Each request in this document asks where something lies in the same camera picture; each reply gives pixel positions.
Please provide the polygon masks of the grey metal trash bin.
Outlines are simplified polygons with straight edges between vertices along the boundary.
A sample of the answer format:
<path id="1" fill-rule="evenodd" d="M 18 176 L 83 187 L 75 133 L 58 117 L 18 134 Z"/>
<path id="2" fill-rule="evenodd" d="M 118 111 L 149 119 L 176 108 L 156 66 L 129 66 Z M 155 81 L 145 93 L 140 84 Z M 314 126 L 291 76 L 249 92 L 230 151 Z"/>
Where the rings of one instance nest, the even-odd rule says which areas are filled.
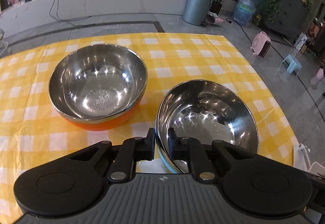
<path id="1" fill-rule="evenodd" d="M 212 0 L 186 0 L 182 19 L 191 24 L 200 26 L 206 19 Z"/>

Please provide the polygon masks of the pink space heater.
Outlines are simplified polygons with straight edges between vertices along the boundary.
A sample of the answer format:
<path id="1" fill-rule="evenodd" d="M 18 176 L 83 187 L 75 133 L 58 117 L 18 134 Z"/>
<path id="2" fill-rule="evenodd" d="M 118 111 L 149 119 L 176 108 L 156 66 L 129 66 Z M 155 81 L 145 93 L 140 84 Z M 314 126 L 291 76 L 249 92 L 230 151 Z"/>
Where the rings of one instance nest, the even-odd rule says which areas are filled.
<path id="1" fill-rule="evenodd" d="M 271 39 L 266 32 L 261 31 L 258 33 L 252 41 L 251 49 L 253 54 L 259 57 L 265 57 L 269 48 L 271 47 Z"/>

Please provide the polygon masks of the blue steel bowl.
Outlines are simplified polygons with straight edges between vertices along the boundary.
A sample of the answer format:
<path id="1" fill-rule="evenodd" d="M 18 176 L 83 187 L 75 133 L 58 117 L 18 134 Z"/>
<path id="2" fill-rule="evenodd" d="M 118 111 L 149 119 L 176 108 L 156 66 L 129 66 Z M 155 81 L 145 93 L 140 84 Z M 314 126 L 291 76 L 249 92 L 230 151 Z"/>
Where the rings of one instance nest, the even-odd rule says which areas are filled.
<path id="1" fill-rule="evenodd" d="M 257 125 L 247 105 L 229 88 L 209 80 L 177 84 L 164 96 L 156 115 L 163 163 L 173 173 L 186 173 L 186 161 L 170 159 L 169 128 L 179 138 L 197 138 L 202 144 L 223 140 L 253 153 L 259 148 Z"/>

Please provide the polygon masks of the dark grey cabinet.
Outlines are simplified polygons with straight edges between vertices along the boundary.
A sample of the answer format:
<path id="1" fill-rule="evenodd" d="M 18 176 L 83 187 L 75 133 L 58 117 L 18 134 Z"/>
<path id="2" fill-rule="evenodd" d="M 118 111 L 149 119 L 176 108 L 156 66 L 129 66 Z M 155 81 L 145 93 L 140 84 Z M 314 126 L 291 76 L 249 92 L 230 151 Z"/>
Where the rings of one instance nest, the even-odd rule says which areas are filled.
<path id="1" fill-rule="evenodd" d="M 272 12 L 271 18 L 263 19 L 263 25 L 288 39 L 294 39 L 301 33 L 309 9 L 302 0 L 281 0 L 278 11 Z"/>

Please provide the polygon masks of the orange steel bowl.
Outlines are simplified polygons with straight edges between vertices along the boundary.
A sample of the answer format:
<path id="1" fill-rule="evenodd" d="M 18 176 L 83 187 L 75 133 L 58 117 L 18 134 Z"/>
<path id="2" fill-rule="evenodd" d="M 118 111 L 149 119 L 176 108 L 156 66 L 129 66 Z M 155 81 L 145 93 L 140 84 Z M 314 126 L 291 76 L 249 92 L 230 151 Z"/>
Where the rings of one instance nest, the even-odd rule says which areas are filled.
<path id="1" fill-rule="evenodd" d="M 58 63 L 49 79 L 49 99 L 73 125 L 106 131 L 135 113 L 147 80 L 146 65 L 133 50 L 113 44 L 90 45 Z"/>

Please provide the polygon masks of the light blue plastic stool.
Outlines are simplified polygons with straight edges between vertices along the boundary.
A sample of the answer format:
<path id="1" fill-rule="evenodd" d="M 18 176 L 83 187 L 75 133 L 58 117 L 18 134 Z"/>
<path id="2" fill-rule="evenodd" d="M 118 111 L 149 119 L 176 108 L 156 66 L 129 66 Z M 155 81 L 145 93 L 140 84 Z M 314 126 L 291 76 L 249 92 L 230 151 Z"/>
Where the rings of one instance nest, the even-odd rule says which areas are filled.
<path id="1" fill-rule="evenodd" d="M 298 61 L 298 59 L 296 57 L 294 57 L 291 54 L 288 54 L 283 60 L 282 63 L 287 63 L 288 67 L 287 67 L 287 72 L 289 74 L 292 74 L 293 72 L 295 72 L 297 70 L 296 75 L 299 75 L 299 72 L 302 69 L 301 63 Z"/>

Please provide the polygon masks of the yellow white checkered tablecloth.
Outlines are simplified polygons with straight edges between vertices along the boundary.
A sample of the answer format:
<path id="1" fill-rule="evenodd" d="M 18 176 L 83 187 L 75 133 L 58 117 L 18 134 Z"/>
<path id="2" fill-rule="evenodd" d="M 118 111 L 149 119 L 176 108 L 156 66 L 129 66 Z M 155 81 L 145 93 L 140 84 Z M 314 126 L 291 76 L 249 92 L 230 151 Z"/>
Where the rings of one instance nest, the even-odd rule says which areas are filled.
<path id="1" fill-rule="evenodd" d="M 108 131 L 86 131 L 62 118 L 48 96 L 55 66 L 76 49 L 119 44 L 145 62 L 148 83 L 137 111 Z M 24 171 L 102 140 L 145 136 L 165 94 L 178 83 L 207 79 L 235 92 L 253 113 L 259 154 L 292 165 L 297 138 L 269 87 L 237 47 L 221 35 L 139 33 L 57 42 L 1 59 L 1 223 L 21 216 L 13 185 Z"/>

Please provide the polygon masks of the blue water jug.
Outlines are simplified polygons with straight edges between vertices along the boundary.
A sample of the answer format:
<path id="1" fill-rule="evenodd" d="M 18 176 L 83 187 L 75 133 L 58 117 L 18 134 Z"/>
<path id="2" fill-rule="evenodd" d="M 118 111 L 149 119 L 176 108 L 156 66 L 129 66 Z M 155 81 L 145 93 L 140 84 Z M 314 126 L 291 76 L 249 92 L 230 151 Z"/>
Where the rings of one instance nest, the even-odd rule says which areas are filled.
<path id="1" fill-rule="evenodd" d="M 256 7 L 253 0 L 238 0 L 233 13 L 233 20 L 239 25 L 247 27 L 255 11 Z"/>

